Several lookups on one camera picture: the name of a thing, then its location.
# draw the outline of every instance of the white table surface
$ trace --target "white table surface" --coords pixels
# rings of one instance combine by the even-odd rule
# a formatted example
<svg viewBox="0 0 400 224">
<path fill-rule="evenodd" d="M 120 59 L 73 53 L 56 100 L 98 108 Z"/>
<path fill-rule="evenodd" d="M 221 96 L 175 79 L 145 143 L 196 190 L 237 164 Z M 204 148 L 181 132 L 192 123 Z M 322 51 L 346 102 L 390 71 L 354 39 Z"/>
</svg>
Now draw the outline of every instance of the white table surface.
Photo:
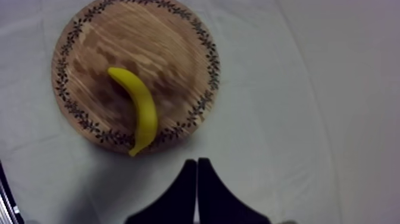
<svg viewBox="0 0 400 224">
<path fill-rule="evenodd" d="M 274 223 L 399 223 L 399 4 L 340 1 L 181 1 L 220 53 L 215 107 L 177 149 L 127 158 L 78 135 L 52 93 L 55 43 L 90 0 L 0 0 L 0 159 L 23 217 L 123 223 L 209 157 Z"/>
</svg>

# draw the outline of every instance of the banana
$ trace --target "banana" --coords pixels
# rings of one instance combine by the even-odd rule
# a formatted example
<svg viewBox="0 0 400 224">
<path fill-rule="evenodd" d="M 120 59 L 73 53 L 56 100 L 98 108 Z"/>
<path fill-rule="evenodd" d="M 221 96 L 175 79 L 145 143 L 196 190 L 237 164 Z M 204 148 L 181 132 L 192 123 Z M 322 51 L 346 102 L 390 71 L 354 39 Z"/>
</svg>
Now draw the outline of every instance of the banana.
<svg viewBox="0 0 400 224">
<path fill-rule="evenodd" d="M 136 142 L 129 151 L 130 156 L 135 156 L 151 144 L 157 133 L 158 118 L 153 97 L 146 85 L 132 72 L 110 67 L 108 74 L 129 93 L 136 107 Z"/>
</svg>

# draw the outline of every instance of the leaf pattern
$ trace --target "leaf pattern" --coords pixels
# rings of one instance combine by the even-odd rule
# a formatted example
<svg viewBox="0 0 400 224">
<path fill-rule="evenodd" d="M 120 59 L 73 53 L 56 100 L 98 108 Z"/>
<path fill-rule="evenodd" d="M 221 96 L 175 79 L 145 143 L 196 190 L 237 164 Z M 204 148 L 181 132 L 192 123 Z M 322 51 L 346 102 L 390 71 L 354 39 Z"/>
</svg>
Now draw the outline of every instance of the leaf pattern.
<svg viewBox="0 0 400 224">
<path fill-rule="evenodd" d="M 208 74 L 210 79 L 208 84 L 210 90 L 206 90 L 198 99 L 197 104 L 192 106 L 192 109 L 187 112 L 188 116 L 184 122 L 176 122 L 176 124 L 171 128 L 166 128 L 159 132 L 153 143 L 149 148 L 156 147 L 161 143 L 166 141 L 171 141 L 174 138 L 179 138 L 181 134 L 185 132 L 186 128 L 191 128 L 192 126 L 197 126 L 196 120 L 203 114 L 207 105 L 212 102 L 212 97 L 214 95 L 213 91 L 218 89 L 220 84 L 220 62 L 217 56 L 217 51 L 215 44 L 212 42 L 210 34 L 202 28 L 202 23 L 197 18 L 192 18 L 192 13 L 187 10 L 178 7 L 176 4 L 171 3 L 171 1 L 166 0 L 104 0 L 98 5 L 93 6 L 88 9 L 84 14 L 83 18 L 78 18 L 73 21 L 73 27 L 70 32 L 68 32 L 65 44 L 60 47 L 61 59 L 57 61 L 57 79 L 55 90 L 57 95 L 64 102 L 64 108 L 67 109 L 68 113 L 72 114 L 75 119 L 77 119 L 78 124 L 85 131 L 93 133 L 100 143 L 107 142 L 109 144 L 124 145 L 127 148 L 132 147 L 135 144 L 135 137 L 133 135 L 126 135 L 120 133 L 119 130 L 102 130 L 99 123 L 95 123 L 90 115 L 82 110 L 77 101 L 70 97 L 68 91 L 68 74 L 66 68 L 68 66 L 67 57 L 69 52 L 73 49 L 76 39 L 82 33 L 82 28 L 86 23 L 90 23 L 98 14 L 101 14 L 109 5 L 115 2 L 124 2 L 127 4 L 155 4 L 158 8 L 165 8 L 168 12 L 179 16 L 182 20 L 187 20 L 193 27 L 193 30 L 198 35 L 198 39 L 201 45 L 207 50 L 207 55 L 205 56 L 208 60 Z"/>
</svg>

